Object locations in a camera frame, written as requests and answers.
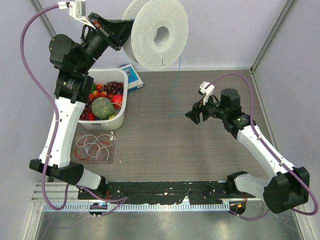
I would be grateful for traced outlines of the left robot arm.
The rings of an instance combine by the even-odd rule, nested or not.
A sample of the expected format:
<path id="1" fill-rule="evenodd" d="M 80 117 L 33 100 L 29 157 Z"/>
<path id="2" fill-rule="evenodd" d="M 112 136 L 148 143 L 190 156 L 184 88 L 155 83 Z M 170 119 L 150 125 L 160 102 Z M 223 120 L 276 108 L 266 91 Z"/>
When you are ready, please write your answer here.
<path id="1" fill-rule="evenodd" d="M 94 12 L 88 19 L 92 25 L 88 31 L 82 31 L 81 43 L 65 34 L 56 35 L 49 43 L 49 60 L 59 70 L 53 103 L 57 112 L 43 151 L 29 162 L 29 168 L 67 184 L 88 188 L 89 194 L 100 200 L 107 192 L 106 179 L 71 161 L 71 147 L 94 81 L 89 70 L 108 47 L 121 50 L 131 35 L 134 21 L 107 20 Z"/>

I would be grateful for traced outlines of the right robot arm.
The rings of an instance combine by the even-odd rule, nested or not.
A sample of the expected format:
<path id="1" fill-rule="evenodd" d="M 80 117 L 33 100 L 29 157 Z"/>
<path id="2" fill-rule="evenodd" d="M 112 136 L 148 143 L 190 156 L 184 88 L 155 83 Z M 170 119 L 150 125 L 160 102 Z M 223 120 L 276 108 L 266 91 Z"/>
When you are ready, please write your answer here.
<path id="1" fill-rule="evenodd" d="M 195 124 L 210 117 L 221 120 L 225 130 L 249 150 L 267 175 L 264 180 L 245 171 L 233 173 L 227 178 L 226 193 L 233 198 L 243 192 L 260 198 L 275 214 L 307 203 L 309 193 L 305 187 L 310 184 L 309 172 L 304 167 L 295 167 L 275 150 L 250 115 L 242 111 L 236 89 L 223 89 L 220 99 L 213 91 L 213 86 L 201 87 L 198 91 L 201 100 L 185 116 Z"/>

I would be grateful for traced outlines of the white cable spool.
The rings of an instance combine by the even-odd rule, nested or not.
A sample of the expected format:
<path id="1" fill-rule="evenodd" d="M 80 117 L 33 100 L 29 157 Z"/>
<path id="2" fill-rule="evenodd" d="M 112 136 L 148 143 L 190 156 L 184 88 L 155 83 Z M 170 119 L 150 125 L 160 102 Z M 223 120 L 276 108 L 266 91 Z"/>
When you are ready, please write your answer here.
<path id="1" fill-rule="evenodd" d="M 134 0 L 122 19 L 133 20 L 124 52 L 149 71 L 169 68 L 186 46 L 189 21 L 178 0 Z"/>

